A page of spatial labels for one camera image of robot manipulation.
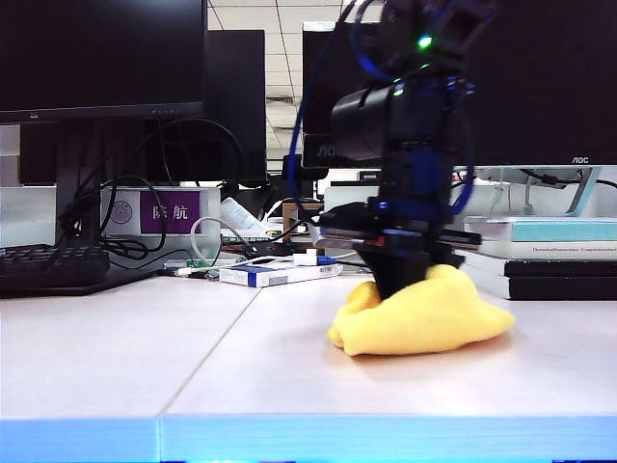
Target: light blue book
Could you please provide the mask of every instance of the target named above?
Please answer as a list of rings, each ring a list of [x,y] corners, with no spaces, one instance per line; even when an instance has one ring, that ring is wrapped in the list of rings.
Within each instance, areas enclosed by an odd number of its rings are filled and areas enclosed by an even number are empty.
[[[465,230],[499,241],[613,241],[614,217],[467,217]]]

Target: black book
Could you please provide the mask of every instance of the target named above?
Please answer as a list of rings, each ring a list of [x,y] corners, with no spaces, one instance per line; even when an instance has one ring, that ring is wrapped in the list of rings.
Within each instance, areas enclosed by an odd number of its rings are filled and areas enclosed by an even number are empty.
[[[516,301],[615,301],[617,277],[504,277],[463,264],[475,285]]]
[[[508,259],[473,251],[456,251],[465,263],[503,277],[617,277],[617,260]]]

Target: stack of books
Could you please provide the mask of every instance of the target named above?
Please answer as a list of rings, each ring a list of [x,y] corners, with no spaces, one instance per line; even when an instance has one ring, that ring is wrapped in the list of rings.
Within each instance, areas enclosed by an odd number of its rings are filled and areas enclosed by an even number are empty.
[[[617,219],[469,218],[483,234],[461,269],[514,300],[617,300]]]

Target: ceiling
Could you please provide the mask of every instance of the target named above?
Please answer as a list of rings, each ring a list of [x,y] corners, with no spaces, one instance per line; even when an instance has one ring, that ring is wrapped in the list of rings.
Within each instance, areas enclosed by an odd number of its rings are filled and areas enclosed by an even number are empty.
[[[266,141],[268,159],[282,159],[302,97],[302,29],[305,22],[336,21],[349,0],[208,0],[208,29],[263,29],[266,34]],[[381,2],[364,19],[377,21]]]

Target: aoc logo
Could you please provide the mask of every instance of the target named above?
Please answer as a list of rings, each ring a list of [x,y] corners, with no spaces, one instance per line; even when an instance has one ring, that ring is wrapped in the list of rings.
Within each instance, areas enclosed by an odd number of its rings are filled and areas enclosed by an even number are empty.
[[[324,145],[319,148],[317,157],[336,157],[336,147],[334,145]]]

